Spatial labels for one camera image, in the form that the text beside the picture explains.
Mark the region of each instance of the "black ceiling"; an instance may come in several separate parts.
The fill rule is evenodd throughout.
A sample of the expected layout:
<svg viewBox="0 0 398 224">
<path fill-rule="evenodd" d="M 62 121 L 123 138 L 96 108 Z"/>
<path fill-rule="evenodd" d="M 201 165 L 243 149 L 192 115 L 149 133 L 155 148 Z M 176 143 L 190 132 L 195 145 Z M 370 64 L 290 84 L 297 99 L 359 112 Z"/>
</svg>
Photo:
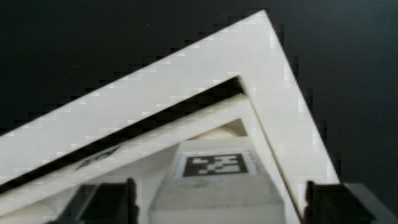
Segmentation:
<svg viewBox="0 0 398 224">
<path fill-rule="evenodd" d="M 2 134 L 267 9 L 343 181 L 398 214 L 398 1 L 0 1 Z"/>
</svg>

